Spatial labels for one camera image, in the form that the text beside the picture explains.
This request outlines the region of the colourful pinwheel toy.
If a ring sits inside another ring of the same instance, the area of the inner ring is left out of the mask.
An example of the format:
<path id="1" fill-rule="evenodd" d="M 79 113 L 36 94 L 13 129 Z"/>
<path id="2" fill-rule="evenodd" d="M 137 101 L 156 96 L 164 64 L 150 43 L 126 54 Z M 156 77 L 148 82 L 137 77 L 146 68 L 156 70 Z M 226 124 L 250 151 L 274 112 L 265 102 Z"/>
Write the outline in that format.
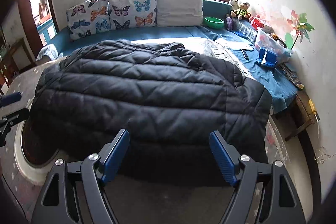
<path id="1" fill-rule="evenodd" d="M 291 27 L 291 31 L 285 34 L 285 44 L 290 50 L 293 49 L 296 42 L 301 43 L 303 39 L 311 42 L 309 33 L 314 31 L 314 27 L 308 23 L 306 13 L 297 14 L 294 10 L 290 13 L 287 23 Z"/>

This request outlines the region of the right butterfly print cushion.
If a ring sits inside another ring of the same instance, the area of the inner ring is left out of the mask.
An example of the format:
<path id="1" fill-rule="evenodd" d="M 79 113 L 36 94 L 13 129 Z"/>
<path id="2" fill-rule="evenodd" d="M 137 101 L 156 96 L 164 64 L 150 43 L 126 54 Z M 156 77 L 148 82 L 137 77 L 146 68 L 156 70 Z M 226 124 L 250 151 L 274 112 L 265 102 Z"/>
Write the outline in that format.
<path id="1" fill-rule="evenodd" d="M 108 0 L 112 30 L 155 27 L 157 0 Z"/>

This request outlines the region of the small wooden stool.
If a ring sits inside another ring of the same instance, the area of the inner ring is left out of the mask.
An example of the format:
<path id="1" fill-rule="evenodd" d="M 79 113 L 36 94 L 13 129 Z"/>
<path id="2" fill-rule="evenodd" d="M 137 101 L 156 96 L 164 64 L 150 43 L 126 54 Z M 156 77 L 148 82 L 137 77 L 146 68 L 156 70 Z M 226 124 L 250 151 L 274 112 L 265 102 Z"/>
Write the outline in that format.
<path id="1" fill-rule="evenodd" d="M 289 141 L 299 133 L 305 131 L 310 125 L 319 122 L 317 109 L 312 99 L 310 99 L 304 90 L 299 90 L 296 93 L 294 101 L 287 110 L 294 121 L 295 129 L 285 138 L 285 141 Z"/>

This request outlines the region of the purple small toy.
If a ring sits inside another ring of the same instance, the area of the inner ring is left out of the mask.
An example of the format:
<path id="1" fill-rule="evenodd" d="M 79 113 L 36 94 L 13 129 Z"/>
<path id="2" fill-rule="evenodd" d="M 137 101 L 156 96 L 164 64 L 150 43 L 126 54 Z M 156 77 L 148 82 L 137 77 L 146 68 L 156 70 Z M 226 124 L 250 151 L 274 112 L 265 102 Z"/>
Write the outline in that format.
<path id="1" fill-rule="evenodd" d="M 234 21 L 230 14 L 226 14 L 226 29 L 231 32 L 234 30 Z"/>

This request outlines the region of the butterfly print cushion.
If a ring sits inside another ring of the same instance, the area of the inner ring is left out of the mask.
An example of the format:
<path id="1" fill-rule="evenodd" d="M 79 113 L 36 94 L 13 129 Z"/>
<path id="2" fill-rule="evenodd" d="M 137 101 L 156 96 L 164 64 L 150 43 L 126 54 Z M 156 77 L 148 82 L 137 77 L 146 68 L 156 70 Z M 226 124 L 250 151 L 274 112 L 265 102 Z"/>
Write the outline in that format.
<path id="1" fill-rule="evenodd" d="M 112 30 L 155 27 L 157 0 L 108 0 Z"/>
<path id="2" fill-rule="evenodd" d="M 108 0 L 88 0 L 69 8 L 67 26 L 72 40 L 111 30 Z"/>

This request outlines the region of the black remote control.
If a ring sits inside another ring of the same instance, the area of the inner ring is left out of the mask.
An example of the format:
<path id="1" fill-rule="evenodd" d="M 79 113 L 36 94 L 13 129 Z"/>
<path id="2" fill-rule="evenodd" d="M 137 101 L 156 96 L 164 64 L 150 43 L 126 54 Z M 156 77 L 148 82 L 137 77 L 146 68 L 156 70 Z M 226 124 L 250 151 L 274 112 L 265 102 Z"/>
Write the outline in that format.
<path id="1" fill-rule="evenodd" d="M 244 59 L 245 59 L 245 60 L 249 60 L 249 57 L 248 57 L 248 55 L 247 55 L 247 52 L 246 52 L 244 49 L 241 49 L 241 52 L 242 52 L 242 54 L 243 54 L 243 56 L 244 56 Z"/>

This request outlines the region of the left butterfly print cushion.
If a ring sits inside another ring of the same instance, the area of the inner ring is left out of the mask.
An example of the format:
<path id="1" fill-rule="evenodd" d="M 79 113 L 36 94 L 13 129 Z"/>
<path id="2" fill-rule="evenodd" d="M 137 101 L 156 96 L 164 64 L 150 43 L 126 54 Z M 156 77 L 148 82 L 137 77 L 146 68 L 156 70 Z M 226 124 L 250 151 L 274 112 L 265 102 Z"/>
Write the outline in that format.
<path id="1" fill-rule="evenodd" d="M 69 8 L 67 26 L 72 40 L 111 30 L 108 0 L 88 0 Z"/>

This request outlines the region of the grey star quilted mattress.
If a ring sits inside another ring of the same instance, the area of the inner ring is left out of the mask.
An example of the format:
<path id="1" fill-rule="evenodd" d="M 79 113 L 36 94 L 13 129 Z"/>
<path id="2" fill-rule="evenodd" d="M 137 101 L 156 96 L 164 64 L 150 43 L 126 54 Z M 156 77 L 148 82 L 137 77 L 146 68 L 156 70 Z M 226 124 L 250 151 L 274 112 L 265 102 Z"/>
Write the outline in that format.
<path id="1" fill-rule="evenodd" d="M 305 217 L 313 210 L 310 174 L 298 139 L 284 142 L 292 122 L 276 119 L 266 130 L 266 152 L 269 160 L 283 161 L 297 189 Z M 51 169 L 51 163 L 30 166 L 21 150 L 23 123 L 7 135 L 1 148 L 2 180 L 21 213 L 31 218 L 39 192 Z M 227 207 L 232 189 L 192 187 L 137 181 L 119 175 L 106 187 L 108 199 L 121 223 L 218 223 Z"/>

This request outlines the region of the black puffer down jacket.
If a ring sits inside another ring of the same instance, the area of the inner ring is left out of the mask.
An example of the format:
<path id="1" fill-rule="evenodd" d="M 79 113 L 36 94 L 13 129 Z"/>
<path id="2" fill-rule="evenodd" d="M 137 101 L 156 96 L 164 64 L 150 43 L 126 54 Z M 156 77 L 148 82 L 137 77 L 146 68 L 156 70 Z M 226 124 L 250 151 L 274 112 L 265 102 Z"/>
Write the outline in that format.
<path id="1" fill-rule="evenodd" d="M 147 180 L 219 177 L 212 131 L 267 162 L 272 97 L 229 61 L 179 43 L 105 40 L 46 68 L 30 110 L 33 132 L 81 159 L 120 129 L 130 133 L 122 173 Z"/>

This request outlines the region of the red toy box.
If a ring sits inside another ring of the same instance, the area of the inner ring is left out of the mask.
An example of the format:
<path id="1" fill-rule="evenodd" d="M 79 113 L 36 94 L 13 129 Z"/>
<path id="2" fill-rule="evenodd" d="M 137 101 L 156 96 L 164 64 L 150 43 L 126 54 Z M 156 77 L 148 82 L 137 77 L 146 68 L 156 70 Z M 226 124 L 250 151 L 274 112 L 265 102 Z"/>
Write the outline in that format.
<path id="1" fill-rule="evenodd" d="M 264 22 L 264 20 L 261 19 L 260 15 L 250 16 L 249 23 L 251 24 L 251 26 L 255 30 L 258 30 L 258 28 L 264 28 L 265 27 L 265 22 Z"/>

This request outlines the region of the plain white cushion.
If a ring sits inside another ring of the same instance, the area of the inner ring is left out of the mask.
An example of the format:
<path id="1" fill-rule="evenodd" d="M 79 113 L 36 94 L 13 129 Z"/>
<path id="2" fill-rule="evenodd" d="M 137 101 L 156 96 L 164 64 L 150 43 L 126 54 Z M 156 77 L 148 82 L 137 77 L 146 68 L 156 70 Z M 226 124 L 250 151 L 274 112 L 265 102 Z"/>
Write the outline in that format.
<path id="1" fill-rule="evenodd" d="M 159 27 L 200 26 L 203 0 L 157 0 Z"/>

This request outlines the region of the blue covered sofa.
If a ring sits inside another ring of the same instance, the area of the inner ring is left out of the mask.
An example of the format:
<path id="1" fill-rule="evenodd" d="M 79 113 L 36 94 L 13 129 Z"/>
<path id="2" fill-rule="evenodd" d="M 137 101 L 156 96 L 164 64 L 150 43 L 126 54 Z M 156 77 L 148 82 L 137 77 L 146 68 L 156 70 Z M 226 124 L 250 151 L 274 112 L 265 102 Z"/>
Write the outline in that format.
<path id="1" fill-rule="evenodd" d="M 212 51 L 225 51 L 224 42 L 232 42 L 234 46 L 250 46 L 251 43 L 225 29 L 214 30 L 204 26 L 183 27 L 145 27 L 109 30 L 90 35 L 78 40 L 70 38 L 68 27 L 63 28 L 38 53 L 37 59 L 48 57 L 50 60 L 70 55 L 76 49 L 96 44 L 103 40 L 129 40 L 136 43 L 182 43 L 185 48 L 204 55 L 211 55 Z M 245 50 L 249 60 L 245 60 L 240 48 L 229 48 L 226 54 L 229 61 L 243 69 L 246 76 L 250 76 L 264 85 L 272 96 L 274 113 L 285 110 L 295 99 L 298 89 L 277 68 L 266 68 L 255 64 L 259 56 L 253 47 Z"/>

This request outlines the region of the clear plastic toy bag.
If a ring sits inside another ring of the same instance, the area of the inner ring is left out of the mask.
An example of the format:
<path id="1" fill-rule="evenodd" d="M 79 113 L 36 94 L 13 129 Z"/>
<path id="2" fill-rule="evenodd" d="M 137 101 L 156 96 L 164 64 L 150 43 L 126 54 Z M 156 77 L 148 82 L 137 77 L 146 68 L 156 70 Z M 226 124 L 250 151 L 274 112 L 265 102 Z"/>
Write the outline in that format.
<path id="1" fill-rule="evenodd" d="M 290 49 L 283 47 L 278 41 L 271 38 L 269 34 L 264 32 L 260 27 L 257 29 L 254 47 L 258 51 L 260 48 L 264 48 L 265 50 L 273 52 L 277 56 L 278 63 L 288 62 L 293 54 Z"/>

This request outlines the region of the blue white cabinet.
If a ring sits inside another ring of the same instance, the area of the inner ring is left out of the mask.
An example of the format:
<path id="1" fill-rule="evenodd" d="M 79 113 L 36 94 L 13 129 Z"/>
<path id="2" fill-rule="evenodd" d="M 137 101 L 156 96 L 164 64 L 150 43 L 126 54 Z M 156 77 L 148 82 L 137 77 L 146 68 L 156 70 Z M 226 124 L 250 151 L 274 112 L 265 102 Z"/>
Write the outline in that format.
<path id="1" fill-rule="evenodd" d="M 47 19 L 43 23 L 39 23 L 37 31 L 43 46 L 46 46 L 56 36 L 56 30 L 52 18 Z"/>

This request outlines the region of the yellow green plush doll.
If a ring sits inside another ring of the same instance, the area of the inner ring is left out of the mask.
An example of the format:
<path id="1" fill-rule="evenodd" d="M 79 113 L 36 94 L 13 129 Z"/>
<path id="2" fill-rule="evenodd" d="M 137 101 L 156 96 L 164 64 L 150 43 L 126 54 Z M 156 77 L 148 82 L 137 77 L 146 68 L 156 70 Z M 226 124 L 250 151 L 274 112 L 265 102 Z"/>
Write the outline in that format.
<path id="1" fill-rule="evenodd" d="M 238 11 L 236 12 L 237 14 L 237 19 L 238 20 L 249 20 L 251 17 L 251 14 L 248 12 L 248 8 L 250 7 L 250 4 L 248 2 L 243 2 L 240 4 L 240 7 Z"/>

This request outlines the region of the wooden side table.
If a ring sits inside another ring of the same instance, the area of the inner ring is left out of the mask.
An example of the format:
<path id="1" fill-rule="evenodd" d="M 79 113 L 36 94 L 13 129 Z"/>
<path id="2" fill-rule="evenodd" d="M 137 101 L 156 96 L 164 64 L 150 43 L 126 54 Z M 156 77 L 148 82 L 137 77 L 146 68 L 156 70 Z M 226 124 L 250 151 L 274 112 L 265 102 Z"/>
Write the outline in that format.
<path id="1" fill-rule="evenodd" d="M 19 49 L 23 48 L 24 53 L 26 54 L 29 64 L 23 69 L 19 69 L 17 64 L 15 63 L 15 60 L 13 58 L 13 54 Z M 19 75 L 22 72 L 28 71 L 29 69 L 33 68 L 35 66 L 35 61 L 31 58 L 31 55 L 29 53 L 28 47 L 25 44 L 24 38 L 18 39 L 5 53 L 4 57 L 1 57 L 1 78 L 4 80 L 3 84 L 1 84 L 1 87 L 4 86 L 4 84 L 7 85 L 9 88 L 13 80 L 17 75 Z"/>

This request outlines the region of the blue plastic stand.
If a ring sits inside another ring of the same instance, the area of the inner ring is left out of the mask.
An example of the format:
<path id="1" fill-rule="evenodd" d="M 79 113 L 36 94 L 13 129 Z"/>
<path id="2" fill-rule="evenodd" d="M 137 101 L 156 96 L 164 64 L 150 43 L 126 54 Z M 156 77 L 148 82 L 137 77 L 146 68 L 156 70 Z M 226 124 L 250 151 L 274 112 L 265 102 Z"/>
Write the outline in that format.
<path id="1" fill-rule="evenodd" d="M 255 64 L 260 65 L 261 67 L 273 69 L 277 65 L 277 56 L 275 53 L 265 48 L 260 48 L 259 56 L 255 60 Z"/>

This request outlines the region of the green plastic basin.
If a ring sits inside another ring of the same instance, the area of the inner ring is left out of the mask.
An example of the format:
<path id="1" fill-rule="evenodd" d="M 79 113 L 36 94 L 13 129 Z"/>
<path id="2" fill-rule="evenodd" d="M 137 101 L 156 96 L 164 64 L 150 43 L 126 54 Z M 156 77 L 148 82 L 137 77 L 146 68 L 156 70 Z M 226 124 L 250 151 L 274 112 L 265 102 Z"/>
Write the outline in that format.
<path id="1" fill-rule="evenodd" d="M 203 24 L 209 28 L 213 28 L 217 30 L 225 27 L 224 20 L 220 18 L 210 17 L 210 16 L 203 18 Z"/>

